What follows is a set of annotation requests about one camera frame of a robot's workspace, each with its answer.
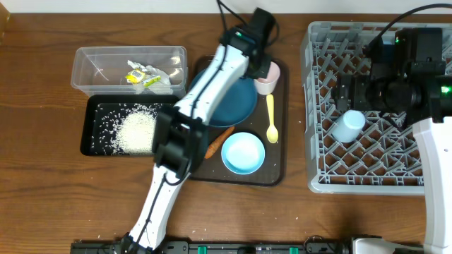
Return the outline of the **light blue cup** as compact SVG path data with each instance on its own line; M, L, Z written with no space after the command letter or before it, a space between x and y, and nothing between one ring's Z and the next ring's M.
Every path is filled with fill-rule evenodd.
M360 131L364 128L366 119L362 112L348 110L335 123L336 127L331 135L339 142L351 143L356 140Z

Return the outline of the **light blue bowl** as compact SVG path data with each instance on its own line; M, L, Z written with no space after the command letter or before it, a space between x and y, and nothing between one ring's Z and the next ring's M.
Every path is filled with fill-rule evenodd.
M223 164L232 173L249 175L261 168L266 158L266 150L256 135L239 132L225 140L220 155Z

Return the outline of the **pink plastic cup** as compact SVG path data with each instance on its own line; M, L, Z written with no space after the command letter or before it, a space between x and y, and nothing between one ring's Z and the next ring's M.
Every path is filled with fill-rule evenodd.
M259 93L260 95L271 94L274 91L275 86L277 85L280 74L281 71L279 65L272 61L270 63L268 75L265 78L254 79L254 86L257 93Z

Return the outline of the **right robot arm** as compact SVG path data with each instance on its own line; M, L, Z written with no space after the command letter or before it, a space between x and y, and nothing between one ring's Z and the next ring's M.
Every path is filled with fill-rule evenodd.
M423 253L451 252L451 77L442 39L440 28L403 28L392 44L377 35L363 48L369 75L342 74L333 90L339 111L406 115L424 178Z

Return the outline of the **yellow green snack wrapper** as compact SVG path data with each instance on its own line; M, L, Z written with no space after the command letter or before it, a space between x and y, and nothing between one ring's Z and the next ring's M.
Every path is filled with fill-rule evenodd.
M159 75L147 74L138 69L128 72L125 79L128 83L132 83L133 85L142 85L143 87L149 87L152 84L161 81L161 77Z

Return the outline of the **white tissue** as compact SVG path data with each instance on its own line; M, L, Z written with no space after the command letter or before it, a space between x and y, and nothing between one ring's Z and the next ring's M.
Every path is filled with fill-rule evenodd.
M132 84L136 94L142 94L146 90L156 95L173 94L170 77L164 71L130 60L127 64L132 70L125 75L125 79L127 83Z

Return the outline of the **white rice pile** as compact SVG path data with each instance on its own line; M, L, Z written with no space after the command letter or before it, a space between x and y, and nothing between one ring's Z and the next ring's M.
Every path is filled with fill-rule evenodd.
M89 131L89 155L151 156L159 103L100 103Z

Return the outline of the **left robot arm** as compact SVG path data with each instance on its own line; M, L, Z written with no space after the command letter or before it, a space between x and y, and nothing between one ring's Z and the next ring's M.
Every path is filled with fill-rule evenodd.
M271 56L275 17L256 8L249 22L226 28L210 65L174 106L163 106L156 118L152 152L153 178L138 221L123 237L123 253L152 253L162 243L179 191L201 165L208 149L211 117L240 78L264 78Z

